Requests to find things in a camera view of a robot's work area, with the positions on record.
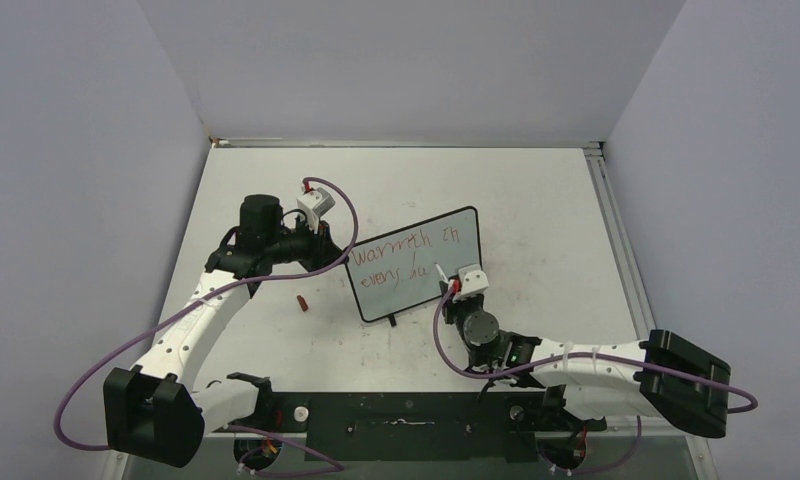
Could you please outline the white whiteboard marker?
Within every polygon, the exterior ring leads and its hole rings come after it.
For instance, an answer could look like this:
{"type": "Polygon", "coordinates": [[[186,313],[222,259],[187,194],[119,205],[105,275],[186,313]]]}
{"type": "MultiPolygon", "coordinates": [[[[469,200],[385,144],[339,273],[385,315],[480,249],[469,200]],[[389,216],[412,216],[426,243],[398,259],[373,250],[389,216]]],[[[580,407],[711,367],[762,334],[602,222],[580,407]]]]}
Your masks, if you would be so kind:
{"type": "Polygon", "coordinates": [[[438,263],[435,264],[435,267],[436,267],[436,270],[437,270],[437,272],[439,274],[440,282],[444,283],[447,286],[450,286],[451,282],[452,282],[452,279],[447,276],[447,274],[445,273],[443,268],[438,263]]]}

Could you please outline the black framed whiteboard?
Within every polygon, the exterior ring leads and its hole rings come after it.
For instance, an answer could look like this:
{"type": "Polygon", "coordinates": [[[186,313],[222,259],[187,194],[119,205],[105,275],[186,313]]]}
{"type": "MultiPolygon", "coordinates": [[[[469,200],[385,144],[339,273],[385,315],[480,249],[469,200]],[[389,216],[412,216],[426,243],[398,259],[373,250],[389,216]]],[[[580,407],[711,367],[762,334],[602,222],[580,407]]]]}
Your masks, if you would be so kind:
{"type": "Polygon", "coordinates": [[[346,271],[360,319],[371,323],[440,296],[447,276],[482,263],[478,210],[465,206],[358,242],[346,271]]]}

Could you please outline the red marker cap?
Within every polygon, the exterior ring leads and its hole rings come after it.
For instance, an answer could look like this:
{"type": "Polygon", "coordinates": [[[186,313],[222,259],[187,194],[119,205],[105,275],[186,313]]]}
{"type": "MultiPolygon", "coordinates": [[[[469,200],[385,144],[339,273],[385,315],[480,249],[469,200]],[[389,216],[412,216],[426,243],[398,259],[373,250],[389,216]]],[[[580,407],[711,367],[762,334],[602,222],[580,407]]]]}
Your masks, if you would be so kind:
{"type": "Polygon", "coordinates": [[[303,312],[307,312],[309,310],[309,306],[305,298],[301,295],[297,296],[298,304],[303,312]]]}

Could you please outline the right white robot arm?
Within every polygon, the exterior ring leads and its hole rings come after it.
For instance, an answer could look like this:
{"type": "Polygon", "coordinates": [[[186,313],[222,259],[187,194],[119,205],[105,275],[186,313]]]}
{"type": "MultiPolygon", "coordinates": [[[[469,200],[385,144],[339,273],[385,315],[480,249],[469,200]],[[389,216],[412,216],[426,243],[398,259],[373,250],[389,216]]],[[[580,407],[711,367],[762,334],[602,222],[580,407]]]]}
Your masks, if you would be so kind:
{"type": "Polygon", "coordinates": [[[465,294],[457,279],[439,287],[433,331],[455,326],[468,354],[467,367],[449,368],[466,378],[550,393],[541,402],[549,425],[641,416],[695,436],[725,436],[731,368],[689,340],[662,329],[643,340],[598,345],[524,336],[500,329],[483,294],[465,294]]]}

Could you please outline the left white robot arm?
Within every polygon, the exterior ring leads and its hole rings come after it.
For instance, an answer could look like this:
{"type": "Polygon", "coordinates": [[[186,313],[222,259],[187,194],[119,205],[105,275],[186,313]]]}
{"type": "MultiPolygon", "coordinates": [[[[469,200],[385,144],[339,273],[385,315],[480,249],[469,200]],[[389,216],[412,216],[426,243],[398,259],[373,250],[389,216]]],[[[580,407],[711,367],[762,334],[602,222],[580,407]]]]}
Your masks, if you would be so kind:
{"type": "Polygon", "coordinates": [[[110,449],[174,467],[187,465],[205,436],[242,423],[266,428],[274,416],[271,382],[232,373],[190,389],[213,346],[236,314],[273,279],[274,266],[298,263],[308,274],[344,261],[324,215],[334,207],[324,188],[304,187],[288,227],[277,197],[247,196],[239,221],[222,238],[193,295],[160,338],[131,368],[113,369],[103,384],[110,449]]]}

